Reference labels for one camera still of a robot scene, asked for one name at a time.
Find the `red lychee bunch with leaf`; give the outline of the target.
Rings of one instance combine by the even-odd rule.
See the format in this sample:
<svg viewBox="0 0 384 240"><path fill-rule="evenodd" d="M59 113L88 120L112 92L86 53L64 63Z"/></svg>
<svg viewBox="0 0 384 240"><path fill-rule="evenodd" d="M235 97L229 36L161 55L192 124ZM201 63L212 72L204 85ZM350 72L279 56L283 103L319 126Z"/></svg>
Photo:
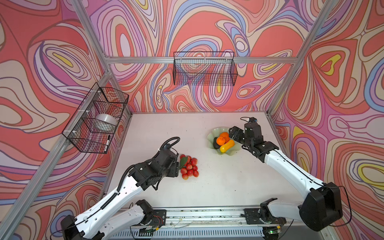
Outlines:
<svg viewBox="0 0 384 240"><path fill-rule="evenodd" d="M180 155L180 174L184 180L188 180L189 177L199 177L199 168L197 166L198 159L192 158L191 156L186 156L184 154Z"/></svg>

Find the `large fake orange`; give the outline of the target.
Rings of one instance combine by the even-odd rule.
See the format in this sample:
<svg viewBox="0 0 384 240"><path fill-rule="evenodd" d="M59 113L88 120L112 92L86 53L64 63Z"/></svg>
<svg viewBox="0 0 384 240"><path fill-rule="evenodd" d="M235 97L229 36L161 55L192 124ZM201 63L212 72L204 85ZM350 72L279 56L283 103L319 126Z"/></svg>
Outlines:
<svg viewBox="0 0 384 240"><path fill-rule="evenodd" d="M230 140L229 133L227 132L221 133L220 136L225 139L226 143Z"/></svg>

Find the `yellow fake mango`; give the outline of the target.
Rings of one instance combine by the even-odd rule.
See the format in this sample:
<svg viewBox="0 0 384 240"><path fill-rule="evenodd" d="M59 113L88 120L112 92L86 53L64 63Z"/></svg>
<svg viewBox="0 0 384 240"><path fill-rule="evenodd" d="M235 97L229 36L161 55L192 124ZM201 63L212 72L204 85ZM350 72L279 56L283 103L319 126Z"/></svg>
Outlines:
<svg viewBox="0 0 384 240"><path fill-rule="evenodd" d="M230 139L227 143L225 143L224 145L222 145L220 147L220 152L221 153L226 153L228 150L230 150L234 146L235 146L235 141Z"/></svg>

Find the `small orange tangerine with stem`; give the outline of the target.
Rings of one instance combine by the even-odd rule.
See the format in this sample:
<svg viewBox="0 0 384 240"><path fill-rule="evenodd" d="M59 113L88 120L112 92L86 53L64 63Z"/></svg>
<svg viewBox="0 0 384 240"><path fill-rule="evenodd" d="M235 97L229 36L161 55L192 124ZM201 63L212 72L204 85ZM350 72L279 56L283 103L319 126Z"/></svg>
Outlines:
<svg viewBox="0 0 384 240"><path fill-rule="evenodd" d="M223 146L226 141L223 137L219 136L218 139L217 139L217 143L220 145L220 146Z"/></svg>

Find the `dark fake avocado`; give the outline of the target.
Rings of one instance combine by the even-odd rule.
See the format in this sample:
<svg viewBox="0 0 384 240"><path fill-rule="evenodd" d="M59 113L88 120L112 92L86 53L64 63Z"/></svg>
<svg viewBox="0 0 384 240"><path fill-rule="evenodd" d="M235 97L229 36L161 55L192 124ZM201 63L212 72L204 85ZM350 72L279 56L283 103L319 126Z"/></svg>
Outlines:
<svg viewBox="0 0 384 240"><path fill-rule="evenodd" d="M214 140L213 140L213 147L214 149L219 149L221 146L217 143L217 139L218 137L215 137Z"/></svg>

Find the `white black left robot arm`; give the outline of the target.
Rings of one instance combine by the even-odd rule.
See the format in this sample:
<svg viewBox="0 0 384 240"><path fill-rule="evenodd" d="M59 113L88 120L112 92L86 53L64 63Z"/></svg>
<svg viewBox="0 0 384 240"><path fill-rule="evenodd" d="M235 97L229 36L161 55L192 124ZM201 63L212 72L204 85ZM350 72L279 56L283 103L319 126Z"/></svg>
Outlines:
<svg viewBox="0 0 384 240"><path fill-rule="evenodd" d="M61 221L63 238L107 240L132 226L140 227L140 233L153 233L164 226L166 211L155 211L146 200L137 201L124 212L120 209L146 189L158 190L163 178L179 175L179 155L173 149L179 141L180 137L166 140L151 159L128 167L118 186L93 207L76 217L66 216Z"/></svg>

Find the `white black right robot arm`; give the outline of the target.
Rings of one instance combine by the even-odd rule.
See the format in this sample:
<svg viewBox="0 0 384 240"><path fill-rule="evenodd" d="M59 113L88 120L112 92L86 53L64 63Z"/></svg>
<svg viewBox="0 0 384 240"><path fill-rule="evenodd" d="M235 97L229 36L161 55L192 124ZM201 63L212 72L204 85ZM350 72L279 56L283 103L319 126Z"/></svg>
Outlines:
<svg viewBox="0 0 384 240"><path fill-rule="evenodd" d="M265 141L256 118L249 118L243 129L236 126L230 128L229 137L276 170L304 199L299 203L284 203L270 198L260 204L257 213L260 221L269 224L279 218L288 218L301 221L311 230L319 232L343 217L340 187L305 172L277 145Z"/></svg>

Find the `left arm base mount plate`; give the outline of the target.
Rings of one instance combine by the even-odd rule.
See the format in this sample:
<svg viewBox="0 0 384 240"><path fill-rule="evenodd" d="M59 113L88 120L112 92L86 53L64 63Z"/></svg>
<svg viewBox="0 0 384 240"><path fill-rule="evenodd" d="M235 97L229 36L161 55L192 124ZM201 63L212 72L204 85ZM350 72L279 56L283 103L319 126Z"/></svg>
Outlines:
<svg viewBox="0 0 384 240"><path fill-rule="evenodd" d="M161 227L166 223L166 216L167 211L165 209L153 210L150 213L145 214L139 225Z"/></svg>

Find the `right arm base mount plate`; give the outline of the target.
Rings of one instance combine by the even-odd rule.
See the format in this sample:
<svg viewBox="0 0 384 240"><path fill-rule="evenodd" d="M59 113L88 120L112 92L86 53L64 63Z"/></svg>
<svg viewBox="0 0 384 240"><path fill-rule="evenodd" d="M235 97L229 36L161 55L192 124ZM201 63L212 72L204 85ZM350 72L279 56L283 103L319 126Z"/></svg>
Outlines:
<svg viewBox="0 0 384 240"><path fill-rule="evenodd" d="M244 213L240 215L246 219L248 225L285 225L285 218L276 218L271 215L268 209L244 209Z"/></svg>

